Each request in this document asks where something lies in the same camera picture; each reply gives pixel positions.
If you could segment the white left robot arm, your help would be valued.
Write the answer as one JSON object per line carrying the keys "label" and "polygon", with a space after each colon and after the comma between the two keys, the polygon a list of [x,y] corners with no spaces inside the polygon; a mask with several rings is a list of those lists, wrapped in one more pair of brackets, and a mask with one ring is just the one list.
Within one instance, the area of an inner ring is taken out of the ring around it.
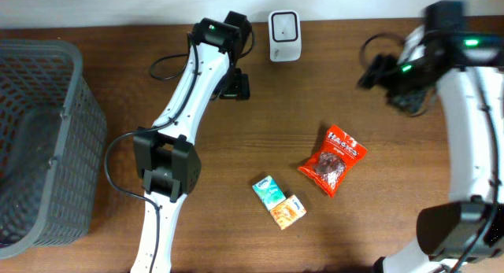
{"label": "white left robot arm", "polygon": [[202,170],[195,148],[198,126],[215,98],[247,100],[248,76],[237,62],[250,52],[251,22],[229,12],[218,22],[204,18],[188,35],[188,59],[173,96],[149,129],[133,137],[145,215],[133,272],[169,272],[171,249],[183,203]]}

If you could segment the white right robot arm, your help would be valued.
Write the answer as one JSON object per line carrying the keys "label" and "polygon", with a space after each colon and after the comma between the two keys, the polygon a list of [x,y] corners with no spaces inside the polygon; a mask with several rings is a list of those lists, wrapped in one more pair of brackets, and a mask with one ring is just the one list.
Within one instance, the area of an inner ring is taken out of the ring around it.
{"label": "white right robot arm", "polygon": [[362,89],[420,116],[429,95],[442,103],[450,151],[446,204],[423,209],[415,238],[378,259],[376,272],[458,272],[503,254],[503,39],[470,31],[465,4],[441,0],[401,41],[399,57],[362,60]]}

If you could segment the red Hacks candy bag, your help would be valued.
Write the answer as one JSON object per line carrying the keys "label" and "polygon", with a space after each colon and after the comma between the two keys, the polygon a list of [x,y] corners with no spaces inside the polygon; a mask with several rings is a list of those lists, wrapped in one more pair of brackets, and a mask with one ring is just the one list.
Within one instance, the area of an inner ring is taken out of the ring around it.
{"label": "red Hacks candy bag", "polygon": [[329,197],[334,197],[347,173],[368,150],[336,125],[324,136],[320,149],[298,170],[312,179]]}

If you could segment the orange tissue pack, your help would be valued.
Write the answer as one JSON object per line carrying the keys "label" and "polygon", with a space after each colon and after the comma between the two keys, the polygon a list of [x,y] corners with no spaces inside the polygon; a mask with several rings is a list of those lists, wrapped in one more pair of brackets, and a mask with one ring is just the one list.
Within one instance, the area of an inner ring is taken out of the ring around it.
{"label": "orange tissue pack", "polygon": [[270,210],[270,214],[281,230],[288,228],[306,214],[301,201],[292,195]]}

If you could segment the green tissue pack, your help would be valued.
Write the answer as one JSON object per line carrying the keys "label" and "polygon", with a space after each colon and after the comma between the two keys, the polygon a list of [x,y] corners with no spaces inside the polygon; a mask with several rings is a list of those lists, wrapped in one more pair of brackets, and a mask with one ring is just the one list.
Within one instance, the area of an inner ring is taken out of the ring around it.
{"label": "green tissue pack", "polygon": [[255,183],[252,189],[268,211],[287,199],[271,175]]}

